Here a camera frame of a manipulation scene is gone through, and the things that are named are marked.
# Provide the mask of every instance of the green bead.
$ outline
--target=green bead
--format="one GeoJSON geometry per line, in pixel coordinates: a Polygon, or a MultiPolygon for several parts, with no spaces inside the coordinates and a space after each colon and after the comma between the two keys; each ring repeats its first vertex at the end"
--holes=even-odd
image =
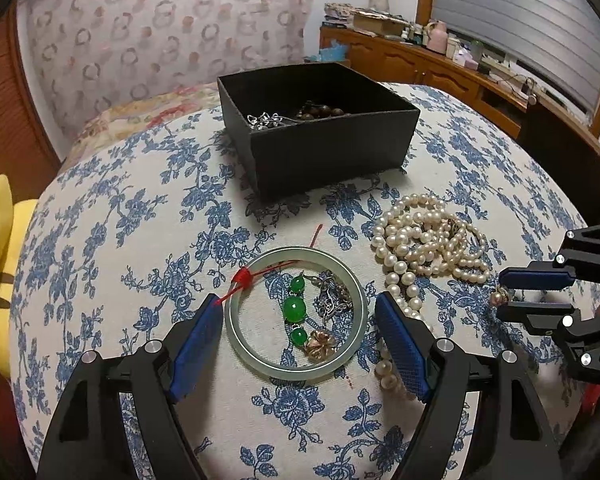
{"type": "Polygon", "coordinates": [[[298,327],[291,331],[289,334],[291,342],[296,346],[303,346],[304,343],[309,339],[309,336],[306,334],[304,328],[298,327]]]}
{"type": "Polygon", "coordinates": [[[289,296],[282,304],[282,315],[289,323],[300,323],[306,316],[304,300],[298,296],[289,296]]]}
{"type": "Polygon", "coordinates": [[[291,280],[291,285],[289,285],[289,291],[294,294],[299,294],[304,290],[304,278],[302,276],[296,276],[291,280]]]}

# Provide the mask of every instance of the window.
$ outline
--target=window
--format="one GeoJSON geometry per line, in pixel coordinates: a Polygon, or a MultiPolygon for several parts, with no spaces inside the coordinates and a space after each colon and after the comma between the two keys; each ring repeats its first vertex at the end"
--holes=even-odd
{"type": "Polygon", "coordinates": [[[501,48],[596,109],[600,19],[586,0],[433,0],[431,17],[501,48]]]}

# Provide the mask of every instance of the chair backrest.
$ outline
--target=chair backrest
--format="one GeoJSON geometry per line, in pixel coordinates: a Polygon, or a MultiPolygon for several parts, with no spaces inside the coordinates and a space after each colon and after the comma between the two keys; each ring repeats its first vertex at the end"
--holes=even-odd
{"type": "Polygon", "coordinates": [[[75,137],[103,110],[299,62],[313,0],[22,0],[46,100],[75,137]]]}
{"type": "Polygon", "coordinates": [[[600,156],[541,102],[527,105],[518,144],[555,180],[588,225],[600,224],[600,156]]]}

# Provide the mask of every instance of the silver screw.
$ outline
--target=silver screw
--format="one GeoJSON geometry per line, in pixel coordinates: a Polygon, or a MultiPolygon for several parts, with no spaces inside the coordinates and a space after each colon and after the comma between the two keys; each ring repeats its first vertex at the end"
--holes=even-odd
{"type": "Polygon", "coordinates": [[[82,354],[82,357],[80,357],[80,361],[89,364],[93,363],[96,360],[96,357],[98,357],[97,352],[93,350],[87,350],[84,354],[82,354]]]}
{"type": "Polygon", "coordinates": [[[515,355],[511,350],[505,350],[502,353],[502,358],[507,362],[507,363],[515,363],[518,360],[518,356],[515,355]]]}
{"type": "Polygon", "coordinates": [[[451,352],[454,349],[454,344],[451,340],[449,339],[440,339],[437,343],[436,346],[438,347],[438,349],[442,352],[451,352]]]}
{"type": "Polygon", "coordinates": [[[155,354],[162,349],[162,342],[157,339],[151,339],[144,345],[144,350],[149,354],[155,354]]]}

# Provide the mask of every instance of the bracelet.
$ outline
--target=bracelet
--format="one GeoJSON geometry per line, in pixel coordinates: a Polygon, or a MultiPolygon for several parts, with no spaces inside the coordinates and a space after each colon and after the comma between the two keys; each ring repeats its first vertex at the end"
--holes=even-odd
{"type": "Polygon", "coordinates": [[[229,343],[244,363],[269,377],[285,381],[307,381],[330,374],[345,364],[358,350],[366,332],[366,295],[353,272],[340,260],[318,249],[306,247],[284,247],[267,251],[249,263],[247,270],[252,274],[280,262],[298,260],[309,262],[330,270],[347,288],[353,307],[351,332],[338,351],[325,361],[304,367],[289,367],[269,361],[254,352],[247,343],[238,325],[238,311],[242,290],[232,294],[224,305],[224,325],[229,343]]]}

